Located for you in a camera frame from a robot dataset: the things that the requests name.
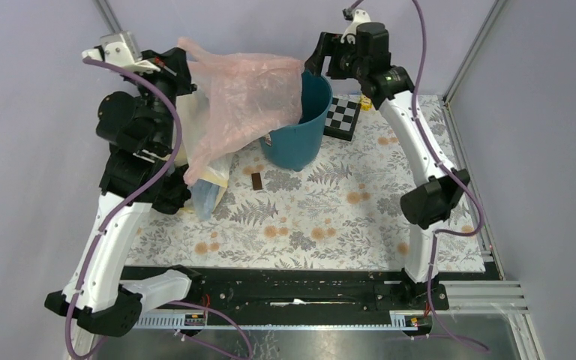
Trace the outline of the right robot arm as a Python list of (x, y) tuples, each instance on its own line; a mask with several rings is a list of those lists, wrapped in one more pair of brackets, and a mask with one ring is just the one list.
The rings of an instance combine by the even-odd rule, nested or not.
[(389, 33), (380, 22), (353, 25), (346, 34), (323, 32), (304, 66), (314, 76), (354, 79), (398, 138), (415, 188), (400, 198), (410, 224), (409, 255), (403, 267), (411, 280), (400, 288), (404, 305), (418, 309), (430, 298), (425, 282), (437, 275), (434, 233), (446, 225), (469, 184), (435, 140), (407, 71), (391, 63)]

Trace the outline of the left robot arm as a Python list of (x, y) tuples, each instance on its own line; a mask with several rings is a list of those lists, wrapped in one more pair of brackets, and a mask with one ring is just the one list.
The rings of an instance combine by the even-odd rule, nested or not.
[(185, 51), (145, 50), (142, 59), (153, 70), (121, 67), (122, 78), (136, 86), (138, 95), (113, 92), (97, 109), (96, 133), (109, 143), (97, 217), (74, 276), (44, 303), (92, 334), (116, 338), (146, 312), (174, 301), (194, 308), (203, 297), (200, 276), (182, 265), (121, 284), (143, 219), (153, 210), (173, 215), (191, 196), (183, 180), (185, 167), (173, 163), (182, 139), (175, 102), (196, 89)]

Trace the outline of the pink plastic trash bag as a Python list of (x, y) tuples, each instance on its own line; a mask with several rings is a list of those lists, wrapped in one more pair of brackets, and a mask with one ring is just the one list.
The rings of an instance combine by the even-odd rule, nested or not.
[(189, 37), (177, 45), (189, 56), (193, 81), (208, 98), (203, 134), (187, 150), (187, 185), (194, 185), (210, 162), (301, 119), (303, 61), (266, 53), (218, 55)]

